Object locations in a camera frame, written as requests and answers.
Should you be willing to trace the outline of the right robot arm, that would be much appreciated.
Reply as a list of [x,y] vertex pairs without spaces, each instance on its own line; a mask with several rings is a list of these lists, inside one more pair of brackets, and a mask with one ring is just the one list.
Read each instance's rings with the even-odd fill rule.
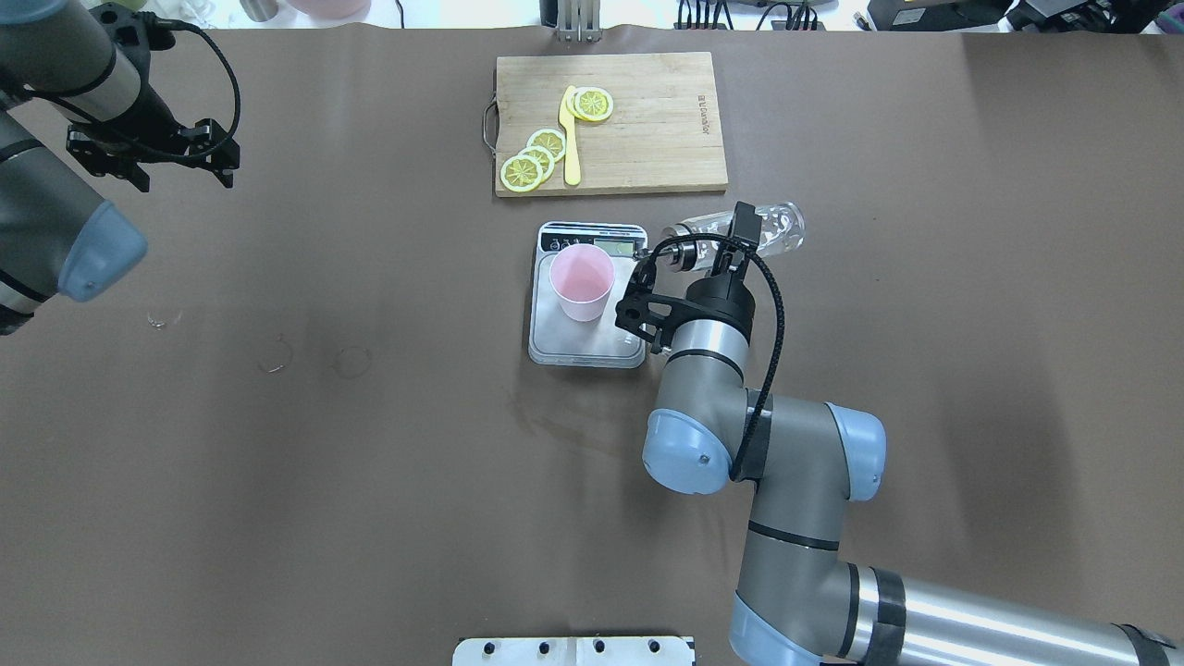
[[616,324],[667,352],[643,463],[668,489],[709,497],[751,481],[729,643],[748,665],[1179,665],[1180,642],[1128,623],[929,585],[841,561],[847,502],[884,473],[874,414],[771,392],[785,308],[738,203],[723,233],[682,225],[637,252]]

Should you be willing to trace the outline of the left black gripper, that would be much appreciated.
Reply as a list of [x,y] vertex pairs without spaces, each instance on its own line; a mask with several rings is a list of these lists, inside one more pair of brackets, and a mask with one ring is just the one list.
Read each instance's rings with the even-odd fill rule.
[[[120,4],[102,4],[88,14],[112,43],[112,55],[99,81],[67,96],[67,117],[73,122],[67,151],[94,177],[124,179],[142,193],[152,190],[144,164],[207,169],[221,186],[232,188],[242,164],[242,148],[234,140],[242,121],[242,89],[215,41],[180,18],[160,18]],[[179,32],[202,38],[229,75],[234,105],[229,128],[215,119],[199,119],[194,126],[178,122],[152,87],[152,55],[173,49]]]

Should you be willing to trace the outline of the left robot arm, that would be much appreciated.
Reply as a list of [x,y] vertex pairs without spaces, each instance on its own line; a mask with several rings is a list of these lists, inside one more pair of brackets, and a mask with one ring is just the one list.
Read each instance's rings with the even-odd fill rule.
[[211,173],[232,187],[242,148],[215,119],[186,126],[152,85],[152,55],[175,34],[208,34],[180,18],[121,4],[5,1],[1,11],[1,328],[30,322],[58,294],[78,302],[126,277],[144,236],[84,180],[152,188],[148,164]]

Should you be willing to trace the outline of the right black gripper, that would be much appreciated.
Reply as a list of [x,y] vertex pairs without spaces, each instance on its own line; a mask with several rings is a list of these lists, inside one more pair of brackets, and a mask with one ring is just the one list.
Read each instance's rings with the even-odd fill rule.
[[638,337],[654,352],[673,347],[677,329],[699,320],[722,322],[749,342],[757,299],[746,287],[745,276],[751,265],[748,255],[759,246],[761,228],[757,206],[736,201],[728,243],[689,243],[689,271],[708,276],[690,283],[684,297],[656,294],[655,263],[635,263],[624,295],[616,303],[616,327]]

